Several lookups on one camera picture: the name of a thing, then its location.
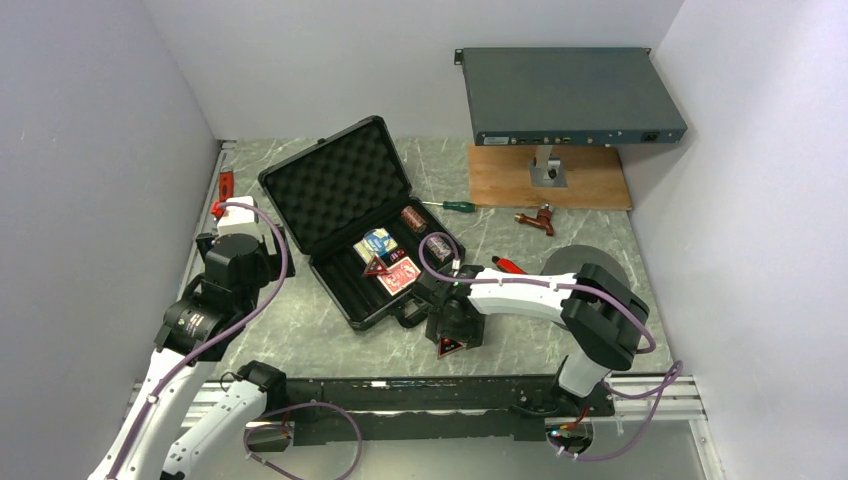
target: wooden board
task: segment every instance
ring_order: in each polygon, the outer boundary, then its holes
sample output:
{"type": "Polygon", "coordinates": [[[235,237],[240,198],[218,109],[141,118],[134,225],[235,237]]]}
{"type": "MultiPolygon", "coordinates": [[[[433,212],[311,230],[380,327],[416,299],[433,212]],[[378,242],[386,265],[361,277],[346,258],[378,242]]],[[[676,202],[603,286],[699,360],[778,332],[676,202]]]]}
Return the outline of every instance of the wooden board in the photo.
{"type": "Polygon", "coordinates": [[[555,146],[565,161],[566,188],[537,188],[527,163],[536,147],[468,147],[471,201],[487,207],[555,207],[630,210],[633,203],[615,148],[555,146]]]}

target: white wall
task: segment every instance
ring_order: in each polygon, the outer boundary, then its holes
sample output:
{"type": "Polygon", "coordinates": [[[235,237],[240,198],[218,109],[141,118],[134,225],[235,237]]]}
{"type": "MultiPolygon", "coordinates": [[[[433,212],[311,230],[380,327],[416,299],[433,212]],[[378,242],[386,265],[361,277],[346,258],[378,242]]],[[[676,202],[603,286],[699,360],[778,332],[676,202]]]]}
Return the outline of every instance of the white wall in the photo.
{"type": "Polygon", "coordinates": [[[471,46],[659,45],[683,0],[145,0],[218,138],[470,136],[471,46]]]}
{"type": "Polygon", "coordinates": [[[0,7],[0,478],[85,478],[176,294],[216,143],[139,0],[0,7]]]}
{"type": "Polygon", "coordinates": [[[846,25],[841,0],[686,0],[655,63],[692,130],[623,151],[731,479],[848,475],[846,25]]]}

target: red handle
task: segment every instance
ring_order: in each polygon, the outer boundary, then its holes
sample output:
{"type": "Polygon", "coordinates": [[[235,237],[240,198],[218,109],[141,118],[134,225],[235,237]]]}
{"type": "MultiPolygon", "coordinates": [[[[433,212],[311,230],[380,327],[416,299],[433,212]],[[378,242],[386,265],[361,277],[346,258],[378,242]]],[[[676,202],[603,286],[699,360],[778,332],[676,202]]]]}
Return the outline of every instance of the red handle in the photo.
{"type": "Polygon", "coordinates": [[[505,258],[492,257],[492,261],[495,262],[495,266],[498,268],[498,270],[502,272],[527,275],[527,272],[519,268],[518,265],[512,263],[511,261],[505,258]]]}
{"type": "Polygon", "coordinates": [[[218,201],[226,202],[230,198],[233,197],[233,190],[235,189],[235,176],[233,175],[232,170],[221,170],[221,173],[218,175],[218,201]]]}

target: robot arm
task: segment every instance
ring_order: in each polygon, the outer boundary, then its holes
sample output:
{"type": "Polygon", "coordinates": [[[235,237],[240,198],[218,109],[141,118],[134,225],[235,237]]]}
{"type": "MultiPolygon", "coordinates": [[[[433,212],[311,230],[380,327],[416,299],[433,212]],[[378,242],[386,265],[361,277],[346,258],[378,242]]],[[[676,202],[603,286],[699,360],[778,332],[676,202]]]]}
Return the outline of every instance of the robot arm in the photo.
{"type": "Polygon", "coordinates": [[[482,343],[485,316],[512,313],[546,319],[568,330],[580,351],[565,358],[557,387],[579,404],[612,370],[629,370],[639,346],[640,332],[624,315],[598,297],[557,285],[583,285],[607,293],[644,325],[648,307],[603,268],[586,264],[579,272],[555,276],[504,273],[480,266],[463,266],[455,278],[487,283],[447,283],[425,275],[416,296],[430,305],[428,337],[435,342],[458,341],[470,347],[482,343]],[[513,283],[510,279],[526,283],[513,283]],[[540,284],[549,285],[540,288],[540,284]]]}
{"type": "MultiPolygon", "coordinates": [[[[232,201],[255,206],[251,197],[232,201]]],[[[187,478],[204,457],[229,438],[228,433],[242,430],[265,410],[268,394],[276,391],[280,380],[284,390],[284,374],[265,365],[249,364],[244,367],[247,370],[239,370],[233,384],[233,398],[239,401],[225,396],[208,419],[174,442],[192,400],[239,331],[214,345],[210,339],[247,320],[257,307],[259,290],[279,276],[282,265],[292,265],[290,260],[281,261],[276,253],[281,249],[260,232],[257,218],[249,210],[228,208],[218,223],[218,233],[198,238],[205,271],[166,310],[138,401],[90,480],[168,478],[177,474],[182,476],[173,478],[187,478]],[[174,374],[180,365],[184,366],[174,374]]],[[[286,276],[291,275],[293,268],[287,268],[286,276]]]]}

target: open case lid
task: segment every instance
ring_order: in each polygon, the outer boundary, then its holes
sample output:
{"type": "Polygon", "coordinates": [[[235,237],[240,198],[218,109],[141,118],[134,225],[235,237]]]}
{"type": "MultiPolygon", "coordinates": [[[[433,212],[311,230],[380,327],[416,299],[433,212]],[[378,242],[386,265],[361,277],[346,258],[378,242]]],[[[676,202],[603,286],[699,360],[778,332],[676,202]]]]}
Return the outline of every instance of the open case lid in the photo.
{"type": "Polygon", "coordinates": [[[409,197],[411,190],[386,122],[378,116],[265,169],[259,183],[306,255],[332,246],[356,220],[409,197]]]}

